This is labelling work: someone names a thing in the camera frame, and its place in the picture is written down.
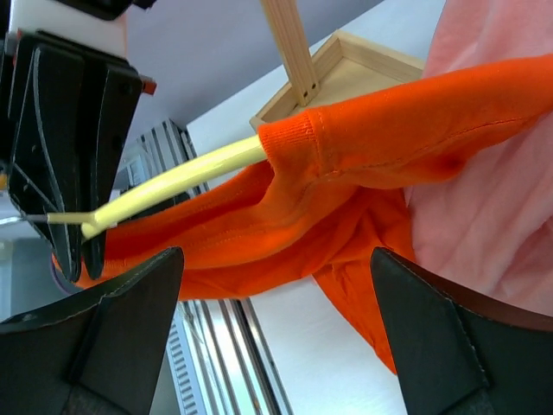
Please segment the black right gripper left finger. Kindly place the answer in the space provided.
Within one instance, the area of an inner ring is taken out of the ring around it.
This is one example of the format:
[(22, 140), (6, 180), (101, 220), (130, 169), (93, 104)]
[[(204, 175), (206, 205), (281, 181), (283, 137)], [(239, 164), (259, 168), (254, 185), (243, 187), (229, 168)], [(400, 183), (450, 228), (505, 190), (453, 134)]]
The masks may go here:
[(101, 295), (69, 373), (69, 414), (147, 414), (184, 269), (179, 248), (96, 286)]

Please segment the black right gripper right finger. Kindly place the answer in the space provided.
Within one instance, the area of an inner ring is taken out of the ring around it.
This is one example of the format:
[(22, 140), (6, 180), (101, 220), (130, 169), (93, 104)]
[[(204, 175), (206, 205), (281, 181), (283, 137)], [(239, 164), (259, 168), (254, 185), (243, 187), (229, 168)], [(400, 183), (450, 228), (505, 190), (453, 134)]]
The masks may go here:
[(488, 414), (488, 381), (453, 302), (408, 260), (371, 258), (378, 306), (409, 414)]

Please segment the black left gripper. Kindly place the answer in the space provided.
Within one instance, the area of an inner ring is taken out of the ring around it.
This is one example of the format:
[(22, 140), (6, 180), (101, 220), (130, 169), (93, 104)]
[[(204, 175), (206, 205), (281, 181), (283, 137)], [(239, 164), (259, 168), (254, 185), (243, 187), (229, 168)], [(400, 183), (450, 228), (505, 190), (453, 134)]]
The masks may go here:
[(2, 1), (8, 191), (24, 216), (106, 204), (142, 93), (126, 13), (152, 1)]

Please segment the yellow clothes hanger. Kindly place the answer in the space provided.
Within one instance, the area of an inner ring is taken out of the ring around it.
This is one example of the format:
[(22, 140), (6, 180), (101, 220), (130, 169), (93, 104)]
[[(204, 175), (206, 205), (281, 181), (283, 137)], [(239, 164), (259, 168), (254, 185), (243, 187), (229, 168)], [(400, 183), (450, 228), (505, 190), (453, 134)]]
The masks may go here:
[(266, 159), (260, 137), (255, 135), (180, 164), (92, 212), (16, 215), (2, 218), (1, 226), (24, 221), (80, 225), (84, 238), (91, 239), (122, 220), (187, 189)]

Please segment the orange t shirt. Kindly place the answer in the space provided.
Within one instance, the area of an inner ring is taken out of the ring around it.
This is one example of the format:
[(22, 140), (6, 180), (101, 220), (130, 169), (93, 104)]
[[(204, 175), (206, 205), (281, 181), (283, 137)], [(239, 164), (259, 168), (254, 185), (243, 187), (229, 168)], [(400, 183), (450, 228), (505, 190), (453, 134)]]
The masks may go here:
[(179, 298), (251, 297), (313, 277), (387, 366), (372, 284), (379, 246), (412, 259), (404, 189), (456, 176), (478, 151), (552, 108), (552, 58), (499, 61), (419, 80), (259, 127), (266, 160), (106, 234), (102, 280), (171, 247)]

